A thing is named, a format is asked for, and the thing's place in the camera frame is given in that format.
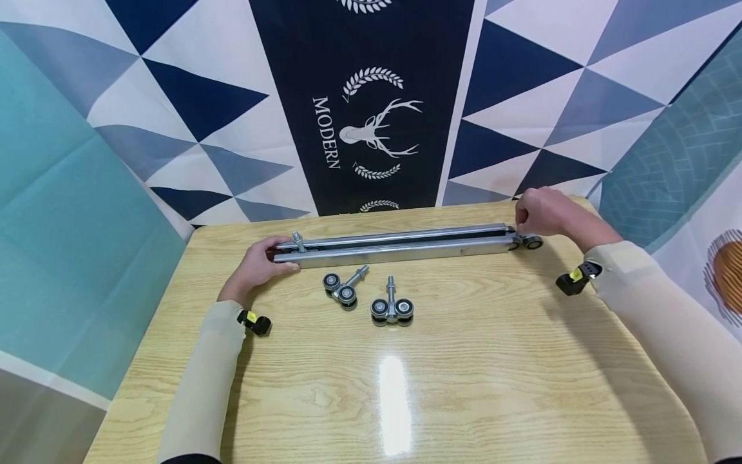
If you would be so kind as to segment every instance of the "person's left hand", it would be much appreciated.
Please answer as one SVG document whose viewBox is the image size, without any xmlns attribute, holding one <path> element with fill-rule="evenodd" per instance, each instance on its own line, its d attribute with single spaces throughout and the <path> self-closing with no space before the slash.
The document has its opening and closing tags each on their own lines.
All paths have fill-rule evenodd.
<svg viewBox="0 0 742 464">
<path fill-rule="evenodd" d="M 299 270 L 296 263 L 276 264 L 268 257 L 268 251 L 281 242 L 290 242 L 285 235 L 274 235 L 252 244 L 240 265 L 227 279 L 217 301 L 234 300 L 243 307 L 247 305 L 247 294 L 253 287 L 265 284 L 277 275 Z"/>
</svg>

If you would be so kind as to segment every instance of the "antlers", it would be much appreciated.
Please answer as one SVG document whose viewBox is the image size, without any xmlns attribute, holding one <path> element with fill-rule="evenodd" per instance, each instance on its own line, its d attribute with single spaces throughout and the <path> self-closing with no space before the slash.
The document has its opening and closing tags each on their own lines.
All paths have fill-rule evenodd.
<svg viewBox="0 0 742 464">
<path fill-rule="evenodd" d="M 417 111 L 419 113 L 422 113 L 422 111 L 420 110 L 420 108 L 416 108 L 414 106 L 414 103 L 422 103 L 421 101 L 419 101 L 419 100 L 410 100 L 409 102 L 397 103 L 399 100 L 401 100 L 401 99 L 398 98 L 398 99 L 392 100 L 392 102 L 390 102 L 390 104 L 387 105 L 387 107 L 381 113 L 377 114 L 376 116 L 371 116 L 366 121 L 366 125 L 364 127 L 371 127 L 371 128 L 373 128 L 373 131 L 375 131 L 376 129 L 380 129 L 380 128 L 384 128 L 384 127 L 389 127 L 388 124 L 382 125 L 381 124 L 381 121 L 384 120 L 384 117 L 387 114 L 389 114 L 389 112 L 391 110 L 396 109 L 396 108 L 409 108 L 411 110 L 415 110 L 415 111 Z M 373 139 L 367 140 L 366 141 L 366 144 L 369 147 L 371 147 L 371 148 L 376 148 L 378 150 L 383 151 L 384 153 L 388 154 L 392 158 L 398 158 L 398 156 L 396 156 L 398 154 L 415 154 L 415 153 L 417 153 L 417 151 L 413 151 L 413 150 L 420 145 L 418 143 L 417 145 L 415 145 L 413 147 L 410 147 L 410 148 L 408 148 L 407 150 L 404 150 L 404 151 L 389 151 L 389 149 L 386 146 L 384 146 L 384 144 L 382 143 L 382 140 L 386 140 L 388 138 L 389 137 L 377 137 L 374 134 Z"/>
</svg>

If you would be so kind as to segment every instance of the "blue and white backdrop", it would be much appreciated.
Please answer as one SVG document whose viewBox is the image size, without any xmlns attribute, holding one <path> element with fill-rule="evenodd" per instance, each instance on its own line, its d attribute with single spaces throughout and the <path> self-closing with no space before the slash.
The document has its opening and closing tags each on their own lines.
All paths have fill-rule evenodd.
<svg viewBox="0 0 742 464">
<path fill-rule="evenodd" d="M 0 4 L 184 237 L 586 195 L 741 19 L 738 0 Z"/>
</svg>

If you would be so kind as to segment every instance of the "person's right hand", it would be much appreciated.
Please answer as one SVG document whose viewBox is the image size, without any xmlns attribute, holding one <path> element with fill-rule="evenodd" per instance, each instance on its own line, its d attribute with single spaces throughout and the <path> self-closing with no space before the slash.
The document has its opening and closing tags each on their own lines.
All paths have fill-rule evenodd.
<svg viewBox="0 0 742 464">
<path fill-rule="evenodd" d="M 515 214 L 521 235 L 565 235 L 583 252 L 622 240 L 603 219 L 549 187 L 526 190 L 516 203 Z"/>
</svg>

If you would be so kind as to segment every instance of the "arm sleeve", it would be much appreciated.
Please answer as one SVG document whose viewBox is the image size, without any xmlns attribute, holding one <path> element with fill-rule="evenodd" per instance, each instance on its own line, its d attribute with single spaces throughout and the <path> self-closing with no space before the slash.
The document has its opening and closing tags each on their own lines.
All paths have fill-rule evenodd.
<svg viewBox="0 0 742 464">
<path fill-rule="evenodd" d="M 631 242 L 585 257 L 603 267 L 598 297 L 686 406 L 709 462 L 742 456 L 742 344 Z"/>
<path fill-rule="evenodd" d="M 221 301 L 206 313 L 162 431 L 157 462 L 186 454 L 220 459 L 229 391 L 245 339 L 237 322 L 241 310 L 234 301 Z"/>
</svg>

